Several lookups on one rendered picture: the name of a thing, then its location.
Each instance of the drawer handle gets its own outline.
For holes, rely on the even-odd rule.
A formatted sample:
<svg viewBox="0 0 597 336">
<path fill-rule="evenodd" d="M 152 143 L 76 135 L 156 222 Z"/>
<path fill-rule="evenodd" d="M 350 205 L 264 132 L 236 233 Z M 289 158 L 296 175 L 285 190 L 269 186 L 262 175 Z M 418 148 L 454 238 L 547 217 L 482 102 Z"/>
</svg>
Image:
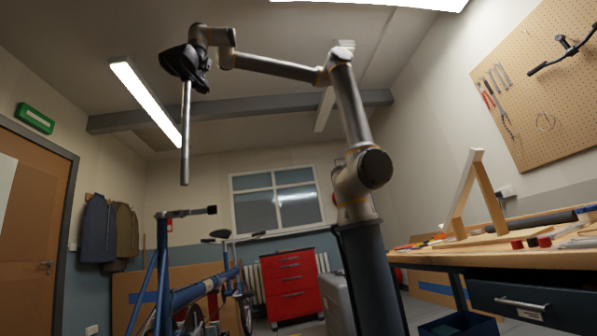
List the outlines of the drawer handle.
<svg viewBox="0 0 597 336">
<path fill-rule="evenodd" d="M 285 298 L 292 298 L 293 296 L 298 296 L 298 295 L 303 295 L 305 294 L 305 292 L 299 292 L 299 293 L 294 293 L 294 294 L 288 294 L 288 295 L 284 295 Z"/>
<path fill-rule="evenodd" d="M 282 279 L 282 281 L 290 281 L 290 280 L 297 280 L 297 279 L 301 279 L 302 275 L 299 276 L 295 276 L 295 277 L 291 277 L 291 278 L 287 278 L 287 279 Z"/>
<path fill-rule="evenodd" d="M 549 303 L 546 303 L 544 305 L 539 305 L 539 304 L 532 304 L 532 303 L 526 303 L 526 302 L 520 302 L 520 301 L 507 300 L 507 297 L 503 297 L 500 299 L 495 298 L 493 300 L 495 301 L 495 303 L 511 305 L 514 307 L 519 307 L 522 309 L 529 309 L 529 310 L 534 310 L 534 311 L 539 311 L 539 312 L 545 312 L 546 308 L 548 308 L 548 306 L 549 306 Z"/>
<path fill-rule="evenodd" d="M 289 261 L 289 260 L 293 260 L 293 259 L 298 259 L 299 257 L 290 257 L 290 258 L 286 258 L 286 259 L 278 259 L 279 262 L 282 261 Z"/>
<path fill-rule="evenodd" d="M 292 265 L 286 265 L 286 266 L 280 266 L 280 268 L 297 267 L 297 266 L 300 266 L 300 263 L 296 263 L 296 264 L 292 264 Z"/>
</svg>

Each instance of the red drawer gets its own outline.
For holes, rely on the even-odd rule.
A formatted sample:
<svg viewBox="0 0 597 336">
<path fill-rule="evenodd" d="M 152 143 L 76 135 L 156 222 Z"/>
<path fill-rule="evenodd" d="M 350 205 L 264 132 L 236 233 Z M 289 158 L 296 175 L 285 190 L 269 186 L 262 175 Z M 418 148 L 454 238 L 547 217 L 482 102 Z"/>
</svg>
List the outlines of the red drawer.
<svg viewBox="0 0 597 336">
<path fill-rule="evenodd" d="M 293 276 L 317 272 L 315 258 L 298 260 L 284 266 L 261 267 L 263 281 L 272 279 L 286 279 Z"/>
<path fill-rule="evenodd" d="M 267 307 L 270 323 L 323 312 L 319 287 L 268 298 Z"/>
<path fill-rule="evenodd" d="M 288 294 L 299 292 L 302 289 L 318 287 L 317 272 L 305 275 L 295 275 L 288 278 L 273 279 L 263 282 L 265 296 Z"/>
<path fill-rule="evenodd" d="M 284 266 L 289 265 L 292 263 L 296 263 L 300 260 L 307 260 L 307 259 L 314 259 L 315 258 L 315 250 L 308 249 L 305 251 L 299 252 L 289 252 L 283 253 L 276 256 L 269 256 L 261 258 L 261 267 L 270 267 L 270 266 Z"/>
</svg>

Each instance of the electrical outlet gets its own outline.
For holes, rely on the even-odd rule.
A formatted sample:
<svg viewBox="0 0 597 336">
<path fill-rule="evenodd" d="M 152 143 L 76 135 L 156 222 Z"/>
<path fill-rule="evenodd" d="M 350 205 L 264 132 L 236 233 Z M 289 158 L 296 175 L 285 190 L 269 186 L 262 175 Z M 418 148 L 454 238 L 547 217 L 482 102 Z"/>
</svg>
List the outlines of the electrical outlet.
<svg viewBox="0 0 597 336">
<path fill-rule="evenodd" d="M 100 332 L 100 327 L 98 325 L 93 325 L 91 327 L 85 328 L 85 336 L 95 335 Z"/>
<path fill-rule="evenodd" d="M 514 186 L 506 186 L 496 190 L 495 192 L 501 192 L 502 198 L 509 198 L 516 196 L 516 190 L 514 190 Z"/>
</svg>

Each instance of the window pane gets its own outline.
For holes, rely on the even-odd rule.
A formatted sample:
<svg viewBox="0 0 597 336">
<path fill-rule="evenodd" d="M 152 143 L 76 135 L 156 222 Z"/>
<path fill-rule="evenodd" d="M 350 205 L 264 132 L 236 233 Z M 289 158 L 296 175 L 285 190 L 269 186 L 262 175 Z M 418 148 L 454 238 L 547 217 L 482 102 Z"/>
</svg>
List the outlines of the window pane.
<svg viewBox="0 0 597 336">
<path fill-rule="evenodd" d="M 271 173 L 234 176 L 232 178 L 232 190 L 240 191 L 271 187 Z"/>
<path fill-rule="evenodd" d="M 273 203 L 273 191 L 234 195 L 234 216 L 237 234 L 277 230 L 278 218 Z"/>
<path fill-rule="evenodd" d="M 312 168 L 275 172 L 276 186 L 314 181 Z"/>
<path fill-rule="evenodd" d="M 278 189 L 278 205 L 284 228 L 322 221 L 315 185 Z"/>
</svg>

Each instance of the blue tape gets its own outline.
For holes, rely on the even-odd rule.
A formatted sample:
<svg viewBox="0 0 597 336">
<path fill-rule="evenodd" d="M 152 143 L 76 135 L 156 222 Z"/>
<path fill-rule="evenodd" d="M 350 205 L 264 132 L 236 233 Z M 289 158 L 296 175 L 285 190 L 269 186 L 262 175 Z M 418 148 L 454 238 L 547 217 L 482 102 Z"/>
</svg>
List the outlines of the blue tape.
<svg viewBox="0 0 597 336">
<path fill-rule="evenodd" d="M 137 298 L 139 297 L 139 293 L 131 293 L 129 294 L 129 304 L 135 304 L 137 302 Z M 143 296 L 143 301 L 141 303 L 152 303 L 158 300 L 158 291 L 150 291 L 146 292 Z"/>
<path fill-rule="evenodd" d="M 437 293 L 437 294 L 441 294 L 441 295 L 447 295 L 447 296 L 451 296 L 451 297 L 454 296 L 454 294 L 451 292 L 451 286 L 438 285 L 438 284 L 428 283 L 425 281 L 419 281 L 419 289 L 430 291 L 432 293 Z M 466 290 L 466 288 L 463 288 L 463 291 L 465 292 L 465 299 L 470 300 L 468 297 L 468 290 Z"/>
</svg>

